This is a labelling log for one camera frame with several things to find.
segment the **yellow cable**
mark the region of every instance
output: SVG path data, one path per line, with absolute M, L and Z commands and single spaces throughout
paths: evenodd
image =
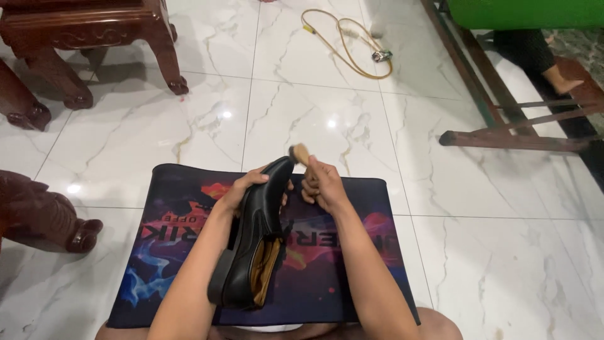
M 336 27 L 338 28 L 338 31 L 340 33 L 340 39 L 342 40 L 342 44 L 344 46 L 344 51 L 346 51 L 346 55 L 348 55 L 348 58 L 350 59 L 350 62 L 352 62 L 352 65 L 346 60 L 344 59 L 344 57 L 342 57 L 337 51 L 336 49 L 327 42 L 327 40 L 325 40 L 325 38 L 321 35 L 321 33 L 319 33 L 314 27 L 312 27 L 304 18 L 304 15 L 308 12 L 319 12 L 319 13 L 323 13 L 323 14 L 327 14 L 330 17 L 333 18 L 333 20 L 336 21 Z M 342 18 L 339 19 L 336 18 L 335 15 L 324 11 L 324 10 L 320 10 L 317 8 L 311 8 L 309 10 L 305 10 L 304 12 L 302 12 L 302 15 L 300 16 L 300 19 L 302 20 L 302 25 L 304 27 L 305 30 L 316 34 L 326 45 L 327 47 L 329 47 L 329 49 L 335 54 L 337 55 L 340 59 L 342 59 L 343 62 L 346 63 L 346 65 L 348 65 L 354 72 L 357 72 L 358 74 L 360 74 L 361 76 L 367 77 L 367 78 L 371 78 L 371 79 L 384 79 L 386 77 L 388 77 L 391 73 L 392 73 L 392 61 L 387 60 L 388 62 L 388 67 L 390 68 L 390 70 L 388 71 L 388 73 L 384 76 L 374 76 L 371 73 L 366 72 L 365 70 L 363 70 L 361 67 L 359 67 L 359 65 L 356 64 L 355 60 L 352 58 L 352 56 L 350 55 L 350 52 L 348 51 L 348 48 L 346 47 L 346 42 L 344 41 L 344 34 L 342 33 L 342 26 L 341 23 L 343 21 L 352 21 L 353 23 L 355 23 L 358 27 L 360 27 L 361 29 L 363 29 L 363 31 L 365 31 L 365 34 L 367 35 L 367 37 L 369 39 L 371 39 L 372 43 L 369 42 L 367 39 L 363 38 L 362 36 L 359 35 L 359 38 L 361 38 L 361 40 L 363 40 L 367 45 L 369 45 L 369 47 L 371 47 L 371 49 L 375 52 L 378 51 L 382 51 L 382 47 L 378 44 L 377 41 L 375 41 L 375 39 L 372 38 L 371 34 L 367 31 L 367 29 L 365 27 L 363 27 L 363 25 L 359 24 L 358 22 L 349 19 L 349 18 Z

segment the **carved wooden chair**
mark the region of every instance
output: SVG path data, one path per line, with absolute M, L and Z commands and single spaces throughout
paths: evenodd
M 87 253 L 97 244 L 100 220 L 82 220 L 69 200 L 48 185 L 0 170 L 2 237 L 50 252 Z
M 60 50 L 147 41 L 168 87 L 188 93 L 174 49 L 176 28 L 168 22 L 165 0 L 0 0 L 0 36 L 17 58 L 65 94 L 71 109 L 92 106 L 92 94 L 59 57 Z
M 11 125 L 44 131 L 50 122 L 48 108 L 36 100 L 16 74 L 0 59 L 0 113 Z

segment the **hand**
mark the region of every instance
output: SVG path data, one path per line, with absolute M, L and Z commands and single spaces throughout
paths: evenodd
M 263 175 L 261 172 L 266 168 L 266 165 L 249 171 L 243 177 L 238 178 L 231 189 L 218 200 L 216 204 L 223 206 L 226 210 L 230 211 L 235 217 L 239 216 L 239 203 L 245 195 L 245 191 L 254 184 L 262 184 L 268 181 L 268 175 Z M 290 180 L 288 182 L 288 190 L 293 190 L 294 185 Z M 284 206 L 288 202 L 288 196 L 284 193 L 281 199 L 281 205 Z
M 338 170 L 333 165 L 319 162 L 315 156 L 309 157 L 309 168 L 304 173 L 302 198 L 310 204 L 318 203 L 330 214 L 350 205 Z

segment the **black leather shoe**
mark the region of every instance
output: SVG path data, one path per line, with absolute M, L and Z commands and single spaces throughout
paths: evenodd
M 210 279 L 208 299 L 213 304 L 237 309 L 264 305 L 279 249 L 284 246 L 279 208 L 293 171 L 292 160 L 281 157 L 262 171 L 269 175 L 268 182 L 245 192 L 234 246 L 222 252 Z

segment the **shoe lining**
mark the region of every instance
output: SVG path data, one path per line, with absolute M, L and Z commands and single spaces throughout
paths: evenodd
M 258 307 L 264 305 L 272 269 L 277 262 L 280 247 L 281 239 L 279 238 L 274 241 L 261 240 L 254 254 L 250 282 L 252 293 L 254 294 L 254 302 Z

